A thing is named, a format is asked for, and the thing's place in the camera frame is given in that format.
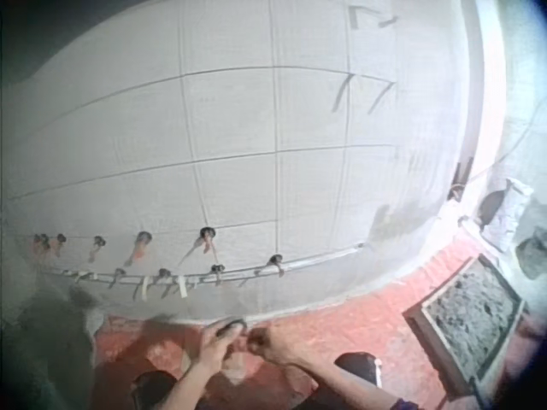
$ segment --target person's left hand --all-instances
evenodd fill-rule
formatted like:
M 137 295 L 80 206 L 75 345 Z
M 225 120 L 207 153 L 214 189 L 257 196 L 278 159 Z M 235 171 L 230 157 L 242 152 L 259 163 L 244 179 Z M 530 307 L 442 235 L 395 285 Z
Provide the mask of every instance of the person's left hand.
M 237 323 L 224 333 L 224 335 L 217 337 L 216 332 L 232 320 L 233 318 L 219 320 L 207 326 L 202 331 L 197 363 L 205 367 L 211 376 L 222 369 L 222 361 L 226 357 L 228 346 L 234 343 L 244 330 L 244 327 Z

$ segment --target red tile floor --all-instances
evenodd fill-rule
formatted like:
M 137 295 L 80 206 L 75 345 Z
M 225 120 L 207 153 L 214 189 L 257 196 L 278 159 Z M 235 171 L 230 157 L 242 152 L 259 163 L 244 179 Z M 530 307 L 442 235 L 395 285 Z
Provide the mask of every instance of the red tile floor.
M 381 358 L 384 388 L 425 409 L 447 408 L 438 372 L 402 313 L 424 299 L 481 251 L 472 239 L 459 236 L 424 267 L 404 279 L 341 306 L 276 319 L 295 343 L 307 343 L 329 360 L 351 351 Z M 198 328 L 110 317 L 97 333 L 97 367 L 92 409 L 132 409 L 131 382 L 139 374 L 161 369 L 181 376 L 183 349 L 195 353 Z M 239 354 L 233 372 L 244 371 L 240 383 L 219 375 L 208 397 L 219 409 L 289 409 L 314 388 L 297 369 L 281 370 L 250 354 Z M 474 408 L 467 401 L 458 408 Z

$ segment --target gray gravel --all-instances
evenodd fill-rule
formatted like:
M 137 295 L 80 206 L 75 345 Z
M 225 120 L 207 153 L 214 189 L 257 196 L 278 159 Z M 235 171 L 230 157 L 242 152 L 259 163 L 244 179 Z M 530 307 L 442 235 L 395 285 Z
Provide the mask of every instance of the gray gravel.
M 459 360 L 464 376 L 477 374 L 505 334 L 517 301 L 489 267 L 476 261 L 427 307 Z

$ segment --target cement wall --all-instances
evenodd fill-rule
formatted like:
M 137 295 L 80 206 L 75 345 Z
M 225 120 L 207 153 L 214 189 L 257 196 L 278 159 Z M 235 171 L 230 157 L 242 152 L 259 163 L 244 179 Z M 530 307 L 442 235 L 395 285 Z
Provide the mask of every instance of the cement wall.
M 206 274 L 201 249 L 180 263 L 203 226 L 227 270 L 367 245 L 184 300 L 79 282 L 140 319 L 274 314 L 364 291 L 418 254 L 448 195 L 468 58 L 456 0 L 139 4 L 4 86 L 7 232 L 63 292 L 74 280 L 55 273 L 113 274 L 142 230 L 154 239 L 124 267 L 133 276 Z M 39 233 L 68 238 L 60 258 L 33 254 Z M 107 246 L 89 263 L 95 235 Z
M 534 190 L 522 216 L 515 243 L 530 237 L 536 226 L 547 228 L 547 14 L 539 2 L 500 0 L 507 59 L 507 115 L 499 163 L 492 169 L 487 215 L 497 205 L 507 177 Z

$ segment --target hand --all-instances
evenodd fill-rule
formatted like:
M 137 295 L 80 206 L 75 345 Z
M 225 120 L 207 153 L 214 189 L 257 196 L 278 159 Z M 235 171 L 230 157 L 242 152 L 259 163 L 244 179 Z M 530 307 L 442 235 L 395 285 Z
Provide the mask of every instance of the hand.
M 308 353 L 291 343 L 278 326 L 256 328 L 247 336 L 247 349 L 277 365 L 296 365 Z
M 204 367 L 211 376 L 222 369 L 222 362 L 226 358 L 228 347 L 235 342 L 244 329 L 241 324 L 236 324 L 222 337 L 217 337 L 216 332 L 232 320 L 233 318 L 219 320 L 203 329 L 197 364 Z

